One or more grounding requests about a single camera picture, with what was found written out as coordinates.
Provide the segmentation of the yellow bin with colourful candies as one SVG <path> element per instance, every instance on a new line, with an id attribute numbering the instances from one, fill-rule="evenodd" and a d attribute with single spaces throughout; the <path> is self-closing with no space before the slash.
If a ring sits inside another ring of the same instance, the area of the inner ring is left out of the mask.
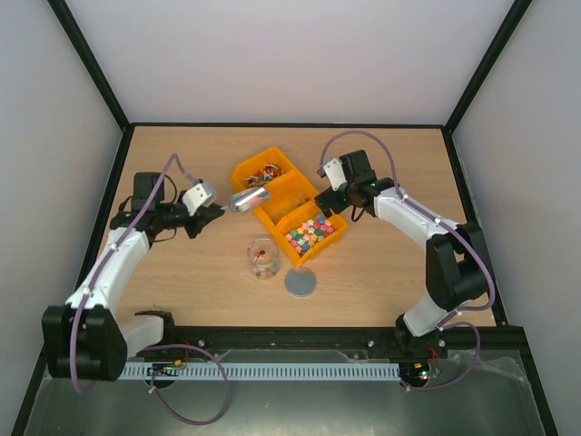
<path id="1" fill-rule="evenodd" d="M 333 243 L 338 243 L 349 227 L 338 214 L 327 218 L 313 201 L 282 217 L 273 237 L 294 266 L 313 260 Z"/>

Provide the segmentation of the yellow bin with gummies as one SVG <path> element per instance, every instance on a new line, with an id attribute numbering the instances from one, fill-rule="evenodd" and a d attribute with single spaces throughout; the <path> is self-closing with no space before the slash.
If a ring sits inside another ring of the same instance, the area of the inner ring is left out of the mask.
<path id="1" fill-rule="evenodd" d="M 264 185 L 271 198 L 253 210 L 262 224 L 271 230 L 284 217 L 312 200 L 317 188 L 299 171 L 287 173 Z"/>

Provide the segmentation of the metal scoop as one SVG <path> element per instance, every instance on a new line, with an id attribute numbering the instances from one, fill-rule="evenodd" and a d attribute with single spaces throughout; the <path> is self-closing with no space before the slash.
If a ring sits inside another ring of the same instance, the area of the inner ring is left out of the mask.
<path id="1" fill-rule="evenodd" d="M 252 187 L 235 193 L 224 209 L 232 213 L 244 214 L 268 202 L 270 198 L 271 193 L 264 187 Z"/>

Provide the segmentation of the clear plastic jar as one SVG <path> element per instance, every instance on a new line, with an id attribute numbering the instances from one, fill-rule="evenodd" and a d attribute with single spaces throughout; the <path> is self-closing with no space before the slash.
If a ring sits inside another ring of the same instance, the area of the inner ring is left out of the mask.
<path id="1" fill-rule="evenodd" d="M 279 248 L 271 237 L 261 237 L 251 241 L 247 248 L 247 259 L 251 266 L 252 276 L 261 280 L 275 277 L 281 267 Z"/>

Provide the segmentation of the yellow bin with lollipops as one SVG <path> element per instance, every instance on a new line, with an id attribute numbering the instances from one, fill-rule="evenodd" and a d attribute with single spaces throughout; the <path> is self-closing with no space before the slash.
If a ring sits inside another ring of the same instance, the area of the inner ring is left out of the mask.
<path id="1" fill-rule="evenodd" d="M 238 190 L 264 186 L 295 168 L 280 148 L 272 146 L 238 163 L 230 182 Z"/>

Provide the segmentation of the grey round jar lid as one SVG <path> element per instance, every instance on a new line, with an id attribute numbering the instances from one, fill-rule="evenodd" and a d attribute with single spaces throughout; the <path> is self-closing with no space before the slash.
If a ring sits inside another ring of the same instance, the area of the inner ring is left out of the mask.
<path id="1" fill-rule="evenodd" d="M 303 298 L 313 294 L 317 286 L 314 272 L 306 267 L 289 270 L 284 278 L 285 289 L 295 297 Z"/>

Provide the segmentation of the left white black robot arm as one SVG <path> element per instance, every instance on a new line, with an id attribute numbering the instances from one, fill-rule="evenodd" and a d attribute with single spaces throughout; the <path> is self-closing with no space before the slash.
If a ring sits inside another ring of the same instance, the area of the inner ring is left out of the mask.
<path id="1" fill-rule="evenodd" d="M 214 188 L 203 180 L 165 201 L 164 184 L 169 179 L 151 172 L 134 176 L 133 193 L 110 221 L 94 266 L 64 305 L 45 310 L 44 352 L 52 377 L 112 382 L 128 359 L 150 346 L 174 341 L 170 312 L 145 310 L 125 323 L 115 317 L 136 267 L 160 233 L 183 229 L 193 239 L 224 214 L 215 202 Z"/>

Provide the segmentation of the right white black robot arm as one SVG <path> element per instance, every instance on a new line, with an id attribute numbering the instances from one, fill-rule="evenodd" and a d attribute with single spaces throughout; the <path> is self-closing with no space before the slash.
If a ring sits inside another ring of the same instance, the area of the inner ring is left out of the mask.
<path id="1" fill-rule="evenodd" d="M 365 151 L 358 150 L 321 163 L 318 174 L 330 182 L 315 202 L 326 217 L 351 207 L 393 225 L 425 253 L 424 296 L 395 324 L 398 349 L 413 356 L 440 330 L 483 294 L 492 304 L 495 285 L 483 233 L 475 223 L 459 224 L 412 199 L 395 176 L 379 179 Z"/>

